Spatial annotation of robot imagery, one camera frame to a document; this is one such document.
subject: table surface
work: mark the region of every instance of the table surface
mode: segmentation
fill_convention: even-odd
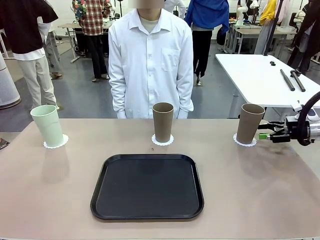
[[[242,35],[259,35],[261,27],[242,27],[242,28],[236,28],[235,29],[238,33]],[[295,31],[279,31],[275,30],[274,35],[295,35],[297,32]]]
[[[299,77],[305,92],[301,92],[297,82],[290,77],[291,67],[274,56],[251,54],[216,54],[230,79],[247,103],[263,107],[291,108],[292,103],[305,104],[312,96],[320,92],[320,85],[304,75]],[[295,91],[290,91],[280,69],[289,77]],[[314,108],[320,108],[318,101]]]
[[[0,238],[294,239],[320,236],[320,147],[233,141],[237,120],[175,120],[174,142],[152,143],[150,119],[61,119],[69,142],[46,149],[32,122],[0,152]],[[204,209],[193,220],[112,222],[90,201],[117,154],[184,154],[197,164]]]
[[[103,24],[103,29],[109,29],[112,25],[112,22],[108,22],[107,24]],[[58,26],[58,28],[62,29],[81,29],[81,26],[78,23],[66,23]]]

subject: blue jacket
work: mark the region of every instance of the blue jacket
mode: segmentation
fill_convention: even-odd
[[[229,29],[229,3],[227,0],[191,0],[184,19],[191,27],[213,29],[222,24],[222,34]]]

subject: paper doily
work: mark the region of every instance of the paper doily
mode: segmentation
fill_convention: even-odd
[[[241,143],[241,142],[239,142],[239,141],[237,140],[237,134],[233,135],[233,140],[234,140],[237,144],[239,144],[239,145],[241,145],[241,146],[243,146],[243,147],[253,147],[253,146],[255,146],[255,145],[257,144],[257,140],[256,140],[255,138],[253,138],[253,140],[252,140],[252,142],[251,142],[250,144],[243,144],[243,143]]]
[[[43,146],[47,149],[57,149],[57,148],[60,148],[62,147],[63,145],[65,145],[68,141],[69,141],[69,137],[68,135],[65,135],[65,134],[62,134],[63,135],[63,143],[60,144],[59,146],[48,146],[46,142],[43,143]]]
[[[156,145],[159,145],[159,146],[168,146],[168,145],[170,145],[170,144],[172,144],[172,143],[174,142],[175,138],[174,138],[174,136],[172,136],[172,134],[171,134],[169,141],[167,141],[167,142],[158,142],[158,141],[156,140],[156,135],[153,134],[153,136],[151,137],[151,140],[152,140],[152,142],[153,142],[154,144],[156,144]]]

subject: beige pants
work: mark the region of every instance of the beige pants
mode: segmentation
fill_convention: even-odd
[[[41,88],[44,93],[44,104],[57,105],[46,56],[30,61],[18,60],[24,79],[32,96],[32,108],[41,106]]]

